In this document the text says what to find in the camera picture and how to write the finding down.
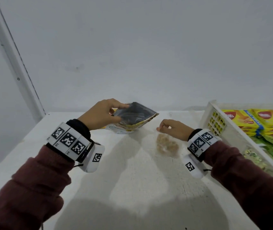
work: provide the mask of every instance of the white door frame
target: white door frame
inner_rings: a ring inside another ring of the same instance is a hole
[[[31,78],[20,56],[10,30],[0,9],[0,50],[11,69],[14,80],[30,109],[34,120],[38,123],[45,115],[42,103],[35,91]]]

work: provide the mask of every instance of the white tabletop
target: white tabletop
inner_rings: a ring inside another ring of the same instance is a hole
[[[70,173],[62,192],[62,210],[44,229],[258,229],[233,196],[211,178],[193,178],[180,159],[162,157],[155,149],[155,128],[164,118],[197,127],[202,111],[164,111],[130,135],[100,129],[92,139],[106,148],[98,170]],[[0,188],[60,122],[77,112],[46,115],[0,163]],[[187,154],[182,143],[180,154]]]

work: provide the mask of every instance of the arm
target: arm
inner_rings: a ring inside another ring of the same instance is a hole
[[[67,124],[90,138],[90,130],[121,121],[109,114],[113,113],[111,108],[128,106],[114,99],[102,100]],[[39,229],[62,208],[64,201],[59,195],[71,183],[68,172],[73,166],[72,159],[50,144],[29,158],[0,190],[0,229]]]
[[[157,130],[184,141],[193,132],[174,120],[163,120]],[[232,193],[260,229],[273,229],[273,177],[221,141],[205,151],[204,161],[212,166],[212,177]]]

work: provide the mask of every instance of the wrist tracking device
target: wrist tracking device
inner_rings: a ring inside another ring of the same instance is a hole
[[[105,150],[103,145],[86,139],[63,122],[47,138],[47,142],[73,161],[77,161],[77,166],[87,173],[97,170]]]
[[[213,135],[209,129],[196,129],[194,135],[188,140],[188,154],[182,158],[191,175],[195,178],[202,178],[207,174],[208,169],[202,163],[205,151],[213,144],[221,140]]]

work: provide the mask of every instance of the red logo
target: red logo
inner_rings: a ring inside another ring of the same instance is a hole
[[[272,113],[270,111],[261,111],[258,112],[258,115],[263,119],[270,119],[272,117]]]
[[[234,119],[234,117],[236,116],[236,112],[234,111],[229,111],[229,112],[224,112],[231,120]]]

